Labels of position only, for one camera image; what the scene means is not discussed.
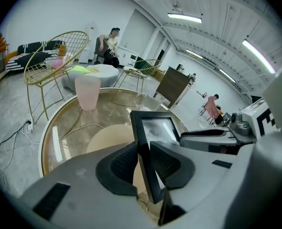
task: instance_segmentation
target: black picture frame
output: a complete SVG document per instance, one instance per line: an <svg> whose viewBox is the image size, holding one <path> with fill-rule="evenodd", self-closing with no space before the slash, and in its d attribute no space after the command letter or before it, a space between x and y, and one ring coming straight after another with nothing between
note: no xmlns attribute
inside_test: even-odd
<svg viewBox="0 0 282 229"><path fill-rule="evenodd" d="M152 112L152 111L131 111L130 113L132 129L135 141L138 142L138 158L142 170L142 175L150 201L154 204L164 199L165 188L161 189L156 171L151 165L149 143L147 142L143 119L159 119L169 118L176 132L174 133L176 139L179 141L181 131L172 116L167 112Z"/></svg>

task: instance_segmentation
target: green pillow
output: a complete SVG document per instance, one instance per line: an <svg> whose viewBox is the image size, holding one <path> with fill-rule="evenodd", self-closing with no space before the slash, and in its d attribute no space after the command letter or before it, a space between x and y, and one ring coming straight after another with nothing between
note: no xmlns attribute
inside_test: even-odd
<svg viewBox="0 0 282 229"><path fill-rule="evenodd" d="M78 71L84 74L90 73L91 71L89 71L88 69L84 68L83 66L80 65L76 65L74 66L72 69L69 70L70 71Z"/></svg>

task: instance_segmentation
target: ceiling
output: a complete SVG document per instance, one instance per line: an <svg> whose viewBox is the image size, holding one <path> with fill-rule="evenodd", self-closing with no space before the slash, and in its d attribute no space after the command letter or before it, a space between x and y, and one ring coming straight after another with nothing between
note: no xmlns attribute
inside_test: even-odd
<svg viewBox="0 0 282 229"><path fill-rule="evenodd" d="M230 75L248 94L261 94L273 80L262 62L242 45L252 43L278 71L282 67L282 22L266 0L134 0L175 43L203 56L210 67ZM202 23L172 19L167 13L202 18Z"/></svg>

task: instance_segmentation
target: pink cup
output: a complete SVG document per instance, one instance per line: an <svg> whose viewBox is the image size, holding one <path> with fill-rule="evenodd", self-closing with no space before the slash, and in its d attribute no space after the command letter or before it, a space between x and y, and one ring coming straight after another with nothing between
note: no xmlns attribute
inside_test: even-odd
<svg viewBox="0 0 282 229"><path fill-rule="evenodd" d="M96 107L101 80L94 76L82 75L75 79L75 89L79 105L85 111Z"/></svg>

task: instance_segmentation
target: glass table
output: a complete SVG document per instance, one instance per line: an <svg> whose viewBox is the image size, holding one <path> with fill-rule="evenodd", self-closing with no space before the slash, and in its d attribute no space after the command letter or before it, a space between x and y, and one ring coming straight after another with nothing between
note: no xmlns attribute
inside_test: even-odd
<svg viewBox="0 0 282 229"><path fill-rule="evenodd" d="M67 100L47 123L40 142L39 171L41 177L66 160L88 152L134 141L130 112L139 110L137 92L119 88L101 88L96 108L83 111L77 96ZM164 105L157 111L172 113ZM173 114L181 132L187 131L184 124ZM53 145L52 129L57 126L60 150Z"/></svg>

